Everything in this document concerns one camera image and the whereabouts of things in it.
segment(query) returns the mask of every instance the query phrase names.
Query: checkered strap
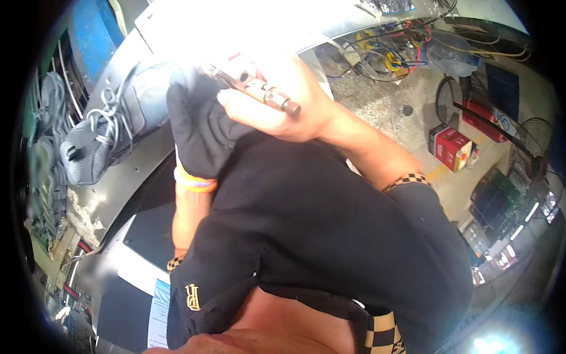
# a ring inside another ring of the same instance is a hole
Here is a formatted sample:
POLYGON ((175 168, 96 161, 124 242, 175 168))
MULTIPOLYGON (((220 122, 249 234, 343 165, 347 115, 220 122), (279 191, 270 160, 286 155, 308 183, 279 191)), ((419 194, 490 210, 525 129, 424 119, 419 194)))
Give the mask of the checkered strap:
POLYGON ((406 353, 405 343, 401 338, 393 312, 381 316, 374 316, 367 330, 366 354, 401 354, 406 353))
POLYGON ((393 188, 404 185, 407 183, 423 183, 430 186, 430 183, 426 180, 426 176, 420 173, 407 173, 406 175, 399 178, 397 181, 391 183, 383 190, 383 193, 387 193, 393 188))
POLYGON ((183 262, 185 259, 185 255, 180 255, 178 257, 173 258, 171 261, 167 262, 167 272, 171 274, 171 272, 183 262))

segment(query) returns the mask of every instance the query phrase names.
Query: paper document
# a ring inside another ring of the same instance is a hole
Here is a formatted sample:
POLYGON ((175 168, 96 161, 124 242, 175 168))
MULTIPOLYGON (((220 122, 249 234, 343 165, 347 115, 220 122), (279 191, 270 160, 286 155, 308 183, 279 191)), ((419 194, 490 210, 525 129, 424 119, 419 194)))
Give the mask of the paper document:
POLYGON ((169 284, 159 279, 155 281, 147 330, 148 348, 167 348, 167 314, 169 313, 170 292, 171 286, 169 284))

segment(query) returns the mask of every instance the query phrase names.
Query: plastic bag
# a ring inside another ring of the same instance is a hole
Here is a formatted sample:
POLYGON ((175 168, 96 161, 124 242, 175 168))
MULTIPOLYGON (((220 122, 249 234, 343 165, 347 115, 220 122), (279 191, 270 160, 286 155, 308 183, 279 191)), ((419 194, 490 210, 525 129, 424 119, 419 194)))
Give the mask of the plastic bag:
POLYGON ((465 77, 470 76, 482 65, 482 60, 478 56, 449 48, 435 38, 456 48, 471 49, 471 46, 462 37, 435 33, 434 37, 424 46, 423 54, 428 62, 425 68, 440 70, 450 76, 465 77))

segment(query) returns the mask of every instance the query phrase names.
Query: metal tool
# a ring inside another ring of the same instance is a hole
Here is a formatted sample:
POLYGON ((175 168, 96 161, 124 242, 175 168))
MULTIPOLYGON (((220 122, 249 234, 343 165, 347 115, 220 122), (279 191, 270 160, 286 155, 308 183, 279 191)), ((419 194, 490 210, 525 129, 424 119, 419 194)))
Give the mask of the metal tool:
POLYGON ((221 67, 222 69, 210 63, 203 63, 199 71, 206 76, 218 78, 229 87, 242 91, 257 101, 285 112, 293 118, 299 116, 301 106, 298 103, 277 87, 255 78, 243 69, 241 63, 227 61, 221 67))

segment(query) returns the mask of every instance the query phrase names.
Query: red box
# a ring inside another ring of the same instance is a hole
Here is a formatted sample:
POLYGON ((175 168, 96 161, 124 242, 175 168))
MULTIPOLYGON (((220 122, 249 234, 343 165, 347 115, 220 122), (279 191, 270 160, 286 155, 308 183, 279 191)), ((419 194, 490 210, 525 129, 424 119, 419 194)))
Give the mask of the red box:
POLYGON ((446 124, 428 132, 428 150, 452 172, 459 171, 466 165, 472 144, 470 139, 446 124))
MULTIPOLYGON (((479 104, 477 104, 473 101, 466 100, 466 99, 462 100, 462 106, 473 110, 474 112, 478 113, 480 116, 488 119, 492 123, 497 124, 497 119, 496 119, 495 115, 493 113, 491 113, 491 111, 489 109, 485 108, 484 106, 479 105, 479 104)), ((462 111, 462 120, 464 122, 472 125, 473 127, 475 127, 477 130, 481 131, 482 133, 484 133, 488 138, 490 138, 491 140, 493 140, 496 143, 503 143, 503 142, 506 141, 503 134, 501 134, 500 132, 495 130, 492 126, 490 126, 487 123, 483 122, 482 120, 478 119, 477 117, 472 116, 470 113, 462 111)))

